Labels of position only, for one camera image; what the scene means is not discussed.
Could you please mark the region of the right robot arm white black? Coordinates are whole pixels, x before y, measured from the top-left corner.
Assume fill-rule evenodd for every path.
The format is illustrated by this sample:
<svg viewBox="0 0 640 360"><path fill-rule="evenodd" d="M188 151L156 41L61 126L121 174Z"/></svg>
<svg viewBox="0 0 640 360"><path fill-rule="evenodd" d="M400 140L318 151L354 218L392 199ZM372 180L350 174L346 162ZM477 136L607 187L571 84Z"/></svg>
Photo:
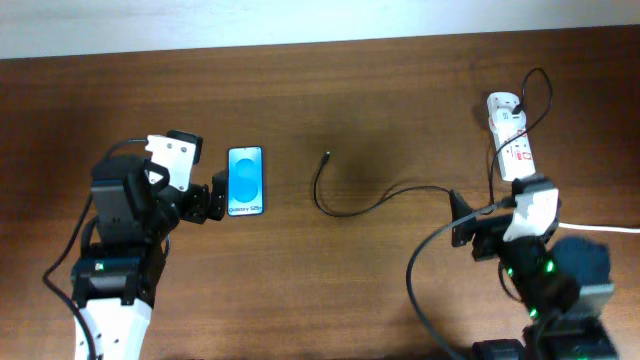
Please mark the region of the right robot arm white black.
<svg viewBox="0 0 640 360"><path fill-rule="evenodd" d="M476 342L475 359L616 359L600 320L614 292L605 245L583 237L549 242L559 226L559 192L518 190L499 202L512 214L482 219L450 196L452 244L470 243L477 261L498 259L533 320L523 338Z"/></svg>

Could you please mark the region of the blue screen smartphone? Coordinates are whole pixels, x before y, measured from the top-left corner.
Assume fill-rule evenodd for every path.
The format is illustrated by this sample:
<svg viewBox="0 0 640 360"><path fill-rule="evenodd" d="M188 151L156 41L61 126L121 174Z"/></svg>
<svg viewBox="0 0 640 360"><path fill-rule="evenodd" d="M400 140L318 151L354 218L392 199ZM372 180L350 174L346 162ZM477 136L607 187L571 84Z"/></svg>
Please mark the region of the blue screen smartphone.
<svg viewBox="0 0 640 360"><path fill-rule="evenodd" d="M231 148L228 152L229 216L254 216L264 212L263 149Z"/></svg>

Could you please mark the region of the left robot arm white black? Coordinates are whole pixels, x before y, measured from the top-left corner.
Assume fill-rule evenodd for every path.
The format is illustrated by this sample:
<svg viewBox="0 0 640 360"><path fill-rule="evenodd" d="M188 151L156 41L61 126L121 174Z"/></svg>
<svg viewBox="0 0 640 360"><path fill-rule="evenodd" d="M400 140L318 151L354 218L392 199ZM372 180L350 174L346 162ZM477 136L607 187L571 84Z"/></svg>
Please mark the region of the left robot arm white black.
<svg viewBox="0 0 640 360"><path fill-rule="evenodd" d="M170 186L167 167L137 155L117 155L92 168L97 214L84 227L71 272L78 359L136 359L182 221L202 224L225 215L228 174L211 184Z"/></svg>

